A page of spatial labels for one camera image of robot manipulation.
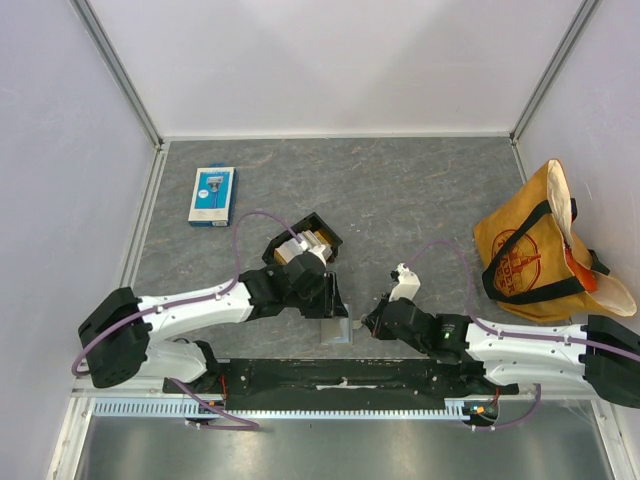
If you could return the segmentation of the black plastic card box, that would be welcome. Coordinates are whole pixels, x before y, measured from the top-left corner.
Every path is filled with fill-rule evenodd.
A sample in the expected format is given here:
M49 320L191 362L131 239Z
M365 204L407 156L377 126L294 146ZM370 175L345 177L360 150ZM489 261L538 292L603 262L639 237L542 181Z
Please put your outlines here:
M304 252L316 254L327 264L333 262L338 255L343 240L321 218L312 212L270 240L262 255L267 265L286 265L297 255Z

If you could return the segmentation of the grey card holder wallet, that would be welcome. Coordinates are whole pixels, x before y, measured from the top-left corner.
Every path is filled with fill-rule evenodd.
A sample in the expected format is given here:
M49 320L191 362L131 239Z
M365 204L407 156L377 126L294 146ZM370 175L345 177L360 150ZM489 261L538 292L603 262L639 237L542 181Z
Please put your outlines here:
M361 327L361 320L355 318L351 306L345 304L344 312L338 317L319 321L320 343L322 345L351 344L354 332Z

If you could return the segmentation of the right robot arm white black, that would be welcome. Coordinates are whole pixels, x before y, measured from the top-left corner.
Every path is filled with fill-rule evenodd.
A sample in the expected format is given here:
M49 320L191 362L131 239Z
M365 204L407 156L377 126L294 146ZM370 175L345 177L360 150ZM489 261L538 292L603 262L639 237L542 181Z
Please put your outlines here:
M509 325L432 315L405 298L383 298L363 323L379 340L402 341L431 360L455 366L460 386L469 393L538 384L639 406L639 336L607 316L555 327Z

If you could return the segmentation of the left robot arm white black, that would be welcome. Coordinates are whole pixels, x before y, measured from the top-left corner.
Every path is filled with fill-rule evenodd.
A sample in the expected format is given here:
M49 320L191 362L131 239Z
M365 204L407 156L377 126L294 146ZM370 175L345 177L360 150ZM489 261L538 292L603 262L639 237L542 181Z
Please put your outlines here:
M312 252L290 262L249 270L229 282L182 294L138 297L129 287L112 291L78 329L80 357L94 387L106 389L134 377L175 378L210 392L220 369L208 343L174 337L221 324L240 324L295 309L305 319L349 315L337 276Z

